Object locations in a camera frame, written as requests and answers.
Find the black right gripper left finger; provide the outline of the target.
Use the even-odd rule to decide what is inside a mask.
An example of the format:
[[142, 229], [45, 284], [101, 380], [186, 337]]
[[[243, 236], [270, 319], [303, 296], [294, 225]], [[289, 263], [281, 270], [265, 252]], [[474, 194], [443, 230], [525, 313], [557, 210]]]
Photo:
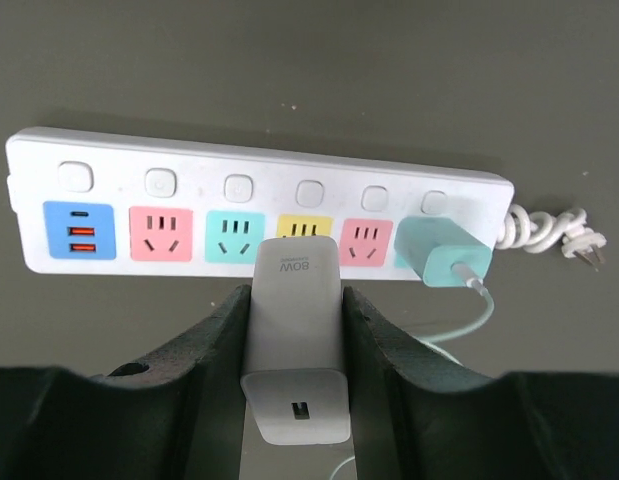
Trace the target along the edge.
[[250, 294], [107, 375], [0, 368], [0, 479], [237, 478]]

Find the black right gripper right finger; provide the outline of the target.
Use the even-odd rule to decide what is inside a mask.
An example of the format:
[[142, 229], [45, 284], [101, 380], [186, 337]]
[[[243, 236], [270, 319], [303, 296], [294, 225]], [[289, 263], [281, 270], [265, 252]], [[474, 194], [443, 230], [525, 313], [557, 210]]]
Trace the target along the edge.
[[361, 479], [619, 479], [619, 374], [489, 378], [343, 292]]

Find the white square charger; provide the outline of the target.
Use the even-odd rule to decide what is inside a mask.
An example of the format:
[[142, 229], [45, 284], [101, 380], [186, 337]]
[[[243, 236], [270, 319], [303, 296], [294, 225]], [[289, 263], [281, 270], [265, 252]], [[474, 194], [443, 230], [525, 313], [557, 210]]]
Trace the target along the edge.
[[338, 247], [327, 236], [262, 242], [241, 387], [262, 438], [329, 445], [351, 434]]

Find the teal USB charger plug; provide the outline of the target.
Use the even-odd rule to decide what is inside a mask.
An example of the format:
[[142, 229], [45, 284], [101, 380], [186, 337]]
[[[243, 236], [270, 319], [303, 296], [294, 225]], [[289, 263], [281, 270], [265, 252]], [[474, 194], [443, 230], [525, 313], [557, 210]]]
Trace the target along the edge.
[[492, 261], [490, 247], [449, 218], [407, 217], [397, 227], [397, 256], [428, 287], [469, 286], [482, 281]]

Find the white power strip coloured sockets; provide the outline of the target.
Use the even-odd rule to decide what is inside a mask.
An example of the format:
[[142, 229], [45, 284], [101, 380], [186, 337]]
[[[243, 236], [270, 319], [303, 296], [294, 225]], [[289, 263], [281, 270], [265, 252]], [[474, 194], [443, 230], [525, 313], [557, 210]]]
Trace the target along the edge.
[[248, 278], [259, 244], [322, 235], [346, 280], [407, 280], [408, 217], [487, 246], [514, 195], [493, 173], [46, 127], [5, 145], [26, 265], [41, 274]]

